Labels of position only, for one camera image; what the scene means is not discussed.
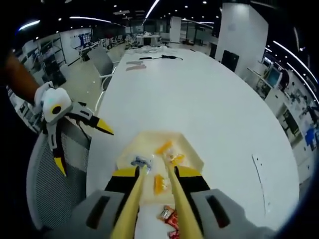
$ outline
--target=mesh chair back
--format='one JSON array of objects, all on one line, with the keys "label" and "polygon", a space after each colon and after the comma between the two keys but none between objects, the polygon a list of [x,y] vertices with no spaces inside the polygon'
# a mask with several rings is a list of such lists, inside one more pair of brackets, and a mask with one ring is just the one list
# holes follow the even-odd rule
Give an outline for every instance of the mesh chair back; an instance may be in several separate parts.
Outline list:
[{"label": "mesh chair back", "polygon": [[27,202],[35,227],[54,229],[86,198],[90,141],[67,119],[62,119],[62,145],[68,177],[54,163],[47,135],[40,134],[33,149],[26,182]]},{"label": "mesh chair back", "polygon": [[112,73],[114,64],[102,46],[98,46],[89,51],[88,56],[92,60],[100,76],[109,75]]}]

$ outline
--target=white pillar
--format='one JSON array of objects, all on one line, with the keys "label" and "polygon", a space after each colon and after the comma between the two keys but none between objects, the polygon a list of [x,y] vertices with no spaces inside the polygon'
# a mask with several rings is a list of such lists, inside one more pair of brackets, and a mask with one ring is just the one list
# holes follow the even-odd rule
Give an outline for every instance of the white pillar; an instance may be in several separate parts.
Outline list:
[{"label": "white pillar", "polygon": [[173,16],[170,20],[169,38],[171,42],[180,41],[180,24],[181,18]]},{"label": "white pillar", "polygon": [[268,23],[248,4],[224,3],[215,59],[221,61],[224,50],[239,56],[235,73],[245,77],[247,67],[254,68],[264,55]]}]

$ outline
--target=oval conference table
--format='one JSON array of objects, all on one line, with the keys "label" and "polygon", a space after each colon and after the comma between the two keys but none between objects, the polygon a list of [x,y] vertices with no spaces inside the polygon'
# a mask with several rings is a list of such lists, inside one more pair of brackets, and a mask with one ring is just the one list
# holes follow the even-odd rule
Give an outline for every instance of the oval conference table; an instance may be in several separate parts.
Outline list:
[{"label": "oval conference table", "polygon": [[[126,71],[132,66],[129,61],[162,54],[183,60],[144,60],[146,69]],[[97,130],[92,135],[87,196],[105,189],[117,157],[136,135],[164,130],[183,133],[204,162],[202,175],[209,187],[239,204],[255,225],[277,230],[296,208],[297,165],[276,117],[242,79],[201,52],[127,51],[98,117],[115,135]],[[259,172],[253,160],[256,155],[263,162]]]}]

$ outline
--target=person's arm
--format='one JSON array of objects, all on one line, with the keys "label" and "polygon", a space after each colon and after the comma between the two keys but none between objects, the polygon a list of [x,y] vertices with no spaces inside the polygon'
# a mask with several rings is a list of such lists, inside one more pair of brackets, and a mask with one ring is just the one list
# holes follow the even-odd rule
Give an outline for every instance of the person's arm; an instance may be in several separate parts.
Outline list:
[{"label": "person's arm", "polygon": [[20,98],[34,104],[34,95],[39,84],[19,60],[10,53],[4,63],[4,71],[9,87]]}]

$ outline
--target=ceiling light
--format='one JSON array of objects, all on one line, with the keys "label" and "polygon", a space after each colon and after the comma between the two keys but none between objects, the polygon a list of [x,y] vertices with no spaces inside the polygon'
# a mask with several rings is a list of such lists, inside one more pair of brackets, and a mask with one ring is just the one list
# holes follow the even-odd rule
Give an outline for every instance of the ceiling light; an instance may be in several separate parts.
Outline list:
[{"label": "ceiling light", "polygon": [[96,21],[112,23],[111,21],[101,20],[101,19],[92,18],[92,17],[84,17],[84,16],[71,16],[70,19],[87,19],[87,20],[96,20]]},{"label": "ceiling light", "polygon": [[28,23],[28,24],[26,24],[26,25],[23,25],[22,27],[19,28],[19,31],[21,31],[21,30],[23,30],[23,29],[26,29],[27,27],[36,25],[36,24],[38,24],[39,22],[40,22],[40,20],[38,20],[38,21],[33,21],[33,22],[30,22],[30,23]]},{"label": "ceiling light", "polygon": [[160,0],[155,0],[155,2],[153,3],[153,5],[151,6],[148,14],[146,15],[145,19],[148,18],[148,16],[150,15],[150,13],[153,11],[154,7],[158,4]]},{"label": "ceiling light", "polygon": [[290,50],[288,50],[286,47],[284,47],[283,45],[279,44],[278,42],[274,41],[275,44],[279,45],[281,48],[283,48],[284,50],[286,50],[288,53],[290,53],[297,61],[299,61],[299,63],[312,75],[312,77],[315,79],[315,81],[318,83],[318,80],[315,78],[315,76],[313,75],[313,73],[309,70],[309,68],[294,54],[292,53]]},{"label": "ceiling light", "polygon": [[311,91],[311,93],[313,94],[313,96],[314,96],[314,98],[315,98],[315,101],[316,101],[316,100],[318,101],[318,99],[317,99],[315,93],[313,92],[313,90],[311,89],[311,87],[308,85],[307,81],[306,81],[306,80],[299,74],[299,72],[296,71],[295,68],[292,67],[292,65],[290,65],[288,62],[287,62],[287,65],[290,66],[290,68],[293,69],[293,70],[297,73],[297,75],[304,81],[304,83],[307,85],[308,89],[309,89],[309,90]]}]

